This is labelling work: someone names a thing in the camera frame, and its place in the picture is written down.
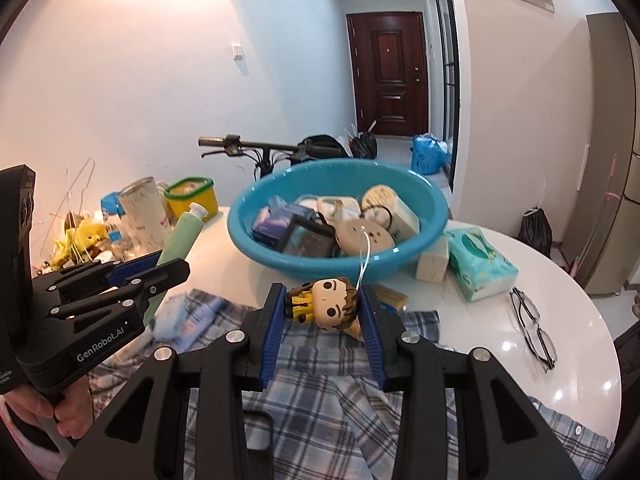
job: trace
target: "funko pop figurine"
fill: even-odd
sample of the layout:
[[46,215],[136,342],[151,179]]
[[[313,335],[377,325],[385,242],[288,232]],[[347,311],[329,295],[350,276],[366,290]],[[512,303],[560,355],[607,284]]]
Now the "funko pop figurine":
[[357,293],[347,278],[305,283],[287,293],[286,316],[305,324],[315,321],[323,330],[345,330],[356,319]]

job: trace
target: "human hand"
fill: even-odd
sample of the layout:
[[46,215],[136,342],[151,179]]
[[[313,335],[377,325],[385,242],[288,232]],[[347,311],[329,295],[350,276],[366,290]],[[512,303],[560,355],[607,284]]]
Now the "human hand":
[[30,384],[23,384],[4,394],[4,400],[17,416],[32,426],[40,427],[39,416],[53,418],[53,406]]
[[78,379],[64,391],[65,399],[54,409],[58,420],[58,433],[81,438],[94,422],[94,402],[89,393],[87,376]]

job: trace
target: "glossy tabletop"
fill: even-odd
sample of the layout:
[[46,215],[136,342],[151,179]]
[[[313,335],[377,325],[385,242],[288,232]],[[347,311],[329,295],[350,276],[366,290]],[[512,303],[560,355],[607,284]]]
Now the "glossy tabletop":
[[[227,233],[227,214],[228,208],[221,208],[207,223],[187,258],[190,278],[170,295],[199,288],[236,303],[262,306],[271,283],[299,285],[240,253]],[[461,226],[465,224],[450,221],[447,227]],[[407,310],[438,311],[441,344],[463,352],[488,348],[526,394],[613,440],[620,419],[620,369],[609,330],[593,302],[542,254],[503,234],[482,232],[519,269],[516,286],[540,311],[540,325],[558,351],[556,368],[549,373],[529,352],[508,294],[467,303],[448,273],[442,285],[416,281],[415,264],[382,283],[409,295]]]

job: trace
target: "brown door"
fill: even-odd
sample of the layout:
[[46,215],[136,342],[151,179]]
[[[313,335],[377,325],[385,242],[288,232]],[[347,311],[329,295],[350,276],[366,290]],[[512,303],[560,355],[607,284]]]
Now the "brown door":
[[348,14],[358,130],[426,133],[427,60],[421,12]]

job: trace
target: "metal screw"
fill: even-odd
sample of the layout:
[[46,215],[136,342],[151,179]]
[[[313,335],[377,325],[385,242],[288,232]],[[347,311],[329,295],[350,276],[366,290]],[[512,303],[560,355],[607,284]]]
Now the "metal screw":
[[239,343],[244,340],[244,332],[242,330],[232,330],[227,332],[225,337],[230,343]]
[[402,341],[404,341],[405,343],[409,343],[410,345],[420,341],[420,334],[416,332],[402,332],[402,335],[400,337]]
[[486,348],[476,348],[473,352],[473,356],[476,361],[487,362],[491,359],[491,352]]
[[154,357],[157,361],[166,361],[171,357],[171,349],[168,346],[163,346],[154,352]]

